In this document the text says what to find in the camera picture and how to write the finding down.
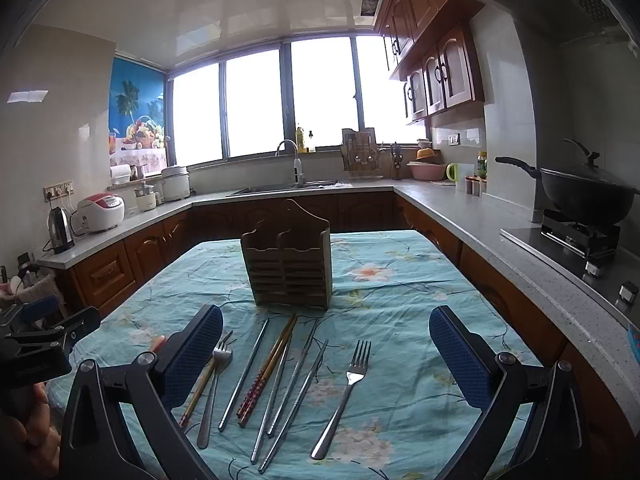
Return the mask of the person's left hand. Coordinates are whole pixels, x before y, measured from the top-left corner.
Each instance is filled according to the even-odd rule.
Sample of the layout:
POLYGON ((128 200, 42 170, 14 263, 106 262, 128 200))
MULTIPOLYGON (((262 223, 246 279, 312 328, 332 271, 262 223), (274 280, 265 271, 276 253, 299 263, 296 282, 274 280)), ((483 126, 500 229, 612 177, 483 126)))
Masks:
POLYGON ((61 436, 53 426, 46 386, 32 386, 34 404, 26 422, 1 415, 1 465, 12 479, 51 479, 58 475, 61 436))

